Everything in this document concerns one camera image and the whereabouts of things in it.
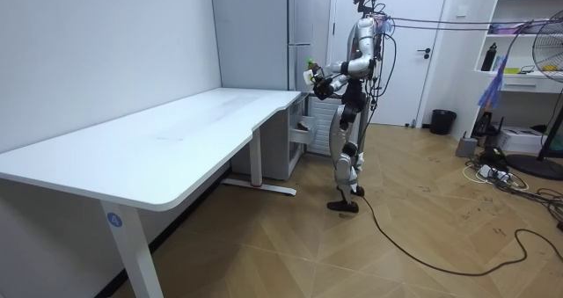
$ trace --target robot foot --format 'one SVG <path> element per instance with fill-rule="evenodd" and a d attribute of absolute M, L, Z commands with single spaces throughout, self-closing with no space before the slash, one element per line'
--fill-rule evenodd
<path fill-rule="evenodd" d="M 360 212 L 358 204 L 355 202 L 347 203 L 345 200 L 329 202 L 326 207 L 333 211 L 349 212 L 352 214 L 357 214 Z"/>
<path fill-rule="evenodd" d="M 358 186 L 354 191 L 351 191 L 350 193 L 352 193 L 354 196 L 358 196 L 358 197 L 363 197 L 366 195 L 366 192 L 363 190 L 362 187 Z"/>

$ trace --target black bottle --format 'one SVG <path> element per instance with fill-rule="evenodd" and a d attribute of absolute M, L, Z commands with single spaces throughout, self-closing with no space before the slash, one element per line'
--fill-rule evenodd
<path fill-rule="evenodd" d="M 495 56 L 496 56 L 496 43 L 493 43 L 491 48 L 489 48 L 489 50 L 486 51 L 485 60 L 483 61 L 483 67 L 481 67 L 481 71 L 491 71 Z"/>

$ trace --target power strip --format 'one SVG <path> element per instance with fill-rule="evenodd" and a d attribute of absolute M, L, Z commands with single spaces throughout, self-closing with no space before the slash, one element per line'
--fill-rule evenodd
<path fill-rule="evenodd" d="M 489 165 L 481 166 L 481 168 L 479 169 L 479 175 L 485 179 L 494 176 L 505 183 L 510 179 L 509 173 L 505 171 L 498 171 L 497 169 L 492 168 Z"/>

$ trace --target blue label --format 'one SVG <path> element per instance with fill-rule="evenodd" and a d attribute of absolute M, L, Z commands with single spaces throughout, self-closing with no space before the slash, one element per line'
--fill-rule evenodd
<path fill-rule="evenodd" d="M 123 225 L 123 222 L 121 221 L 121 218 L 120 218 L 117 214 L 114 214 L 114 213 L 109 213 L 109 214 L 107 214 L 107 220 L 108 220 L 110 223 L 112 223 L 112 225 L 113 225 L 114 227 L 117 227 L 117 228 L 119 228 L 120 226 Z"/>

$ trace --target robot leg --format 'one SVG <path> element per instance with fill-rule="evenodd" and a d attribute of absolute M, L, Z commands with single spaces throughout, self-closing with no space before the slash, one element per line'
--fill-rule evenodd
<path fill-rule="evenodd" d="M 363 155 L 356 161 L 357 145 L 348 141 L 353 124 L 347 124 L 345 129 L 341 125 L 344 110 L 345 106 L 341 105 L 334 114 L 329 137 L 334 179 L 342 200 L 329 202 L 327 207 L 334 211 L 358 213 L 359 207 L 352 201 L 352 194 L 363 196 L 363 189 L 357 185 L 357 172 L 362 169 Z"/>

